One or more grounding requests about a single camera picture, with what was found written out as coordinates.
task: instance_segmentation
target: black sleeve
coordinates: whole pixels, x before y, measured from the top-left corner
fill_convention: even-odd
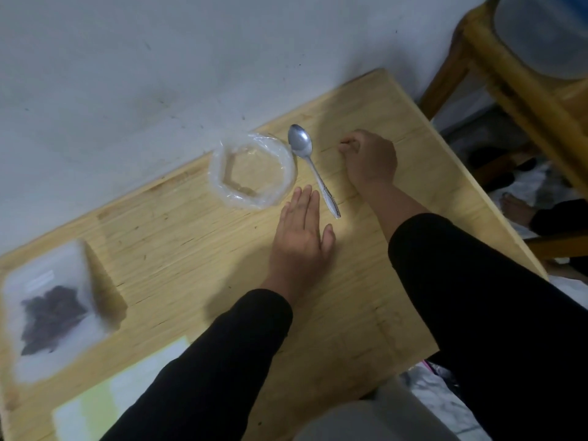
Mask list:
[[[241,439],[291,323],[282,296],[248,292],[161,370],[102,441]]]
[[[491,437],[583,433],[588,311],[435,214],[404,222],[388,255]]]

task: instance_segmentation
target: person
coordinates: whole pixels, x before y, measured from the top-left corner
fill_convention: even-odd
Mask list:
[[[487,433],[583,433],[588,311],[398,189],[392,142],[358,130],[339,150],[378,217],[406,293]],[[329,224],[320,236],[318,192],[297,187],[282,209],[259,289],[164,367],[102,440],[239,440],[296,301],[328,269],[335,240]]]
[[[509,220],[542,237],[588,230],[588,202],[585,199],[564,201],[551,209],[537,209],[506,193],[500,199],[500,205]],[[569,263],[564,264],[547,260],[543,266],[551,275],[583,281],[588,285],[588,256],[571,257]]]

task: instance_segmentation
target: spoon handle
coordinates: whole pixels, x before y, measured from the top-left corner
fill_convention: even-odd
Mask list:
[[[333,195],[331,195],[331,193],[327,189],[327,186],[325,185],[325,183],[323,183],[323,180],[320,178],[319,172],[317,171],[314,163],[312,162],[312,159],[310,157],[305,157],[304,159],[306,160],[306,162],[308,162],[308,165],[311,167],[312,172],[315,174],[316,181],[319,183],[320,192],[322,193],[323,199],[325,200],[325,203],[327,204],[327,207],[329,208],[330,212],[336,219],[341,218],[341,213],[339,212],[337,203],[334,201]]]

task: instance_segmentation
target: spoon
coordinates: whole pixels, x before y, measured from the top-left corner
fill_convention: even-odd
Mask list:
[[[319,188],[320,192],[323,195],[323,199],[325,200],[325,203],[327,204],[327,207],[329,208],[333,216],[335,218],[341,218],[341,213],[339,212],[337,203],[334,201],[333,196],[327,189],[325,183],[323,183],[323,180],[320,178],[319,172],[316,170],[315,165],[312,163],[311,137],[308,135],[304,128],[302,128],[300,125],[294,124],[291,125],[290,129],[288,130],[288,143],[292,148],[292,153],[308,162],[308,165],[311,167],[312,172],[315,174],[316,181],[319,183]]]

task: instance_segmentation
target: blue lid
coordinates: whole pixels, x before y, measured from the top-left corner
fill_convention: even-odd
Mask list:
[[[580,18],[588,23],[588,0],[561,0],[569,6]]]

